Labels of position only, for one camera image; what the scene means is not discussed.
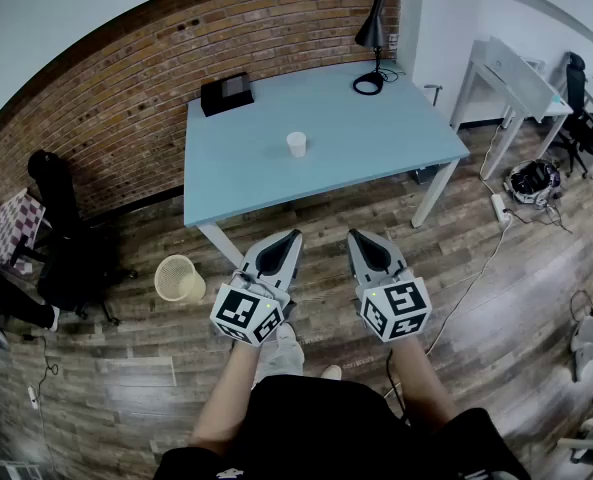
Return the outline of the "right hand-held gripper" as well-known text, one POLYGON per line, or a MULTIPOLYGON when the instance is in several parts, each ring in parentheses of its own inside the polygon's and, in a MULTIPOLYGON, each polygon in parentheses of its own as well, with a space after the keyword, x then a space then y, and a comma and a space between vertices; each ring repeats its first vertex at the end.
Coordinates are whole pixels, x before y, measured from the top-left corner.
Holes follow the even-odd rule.
POLYGON ((432 304, 424 280, 407 268, 400 249, 380 235, 357 229, 349 230, 347 245, 360 293, 359 316, 366 326, 384 343, 420 333, 432 304), (390 278, 374 281, 377 277, 390 278))

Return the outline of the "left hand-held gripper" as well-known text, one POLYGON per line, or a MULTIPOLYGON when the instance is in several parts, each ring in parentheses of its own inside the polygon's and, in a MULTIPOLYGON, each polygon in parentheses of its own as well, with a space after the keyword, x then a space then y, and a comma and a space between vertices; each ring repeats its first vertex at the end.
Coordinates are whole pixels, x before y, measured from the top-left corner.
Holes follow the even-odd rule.
POLYGON ((292 229, 249 248, 240 270, 221 285, 212 307, 210 320, 223 335, 261 346, 285 321, 291 302, 285 291, 296 276, 302 245, 302 233, 292 229), (260 279, 272 279, 272 286, 260 279))

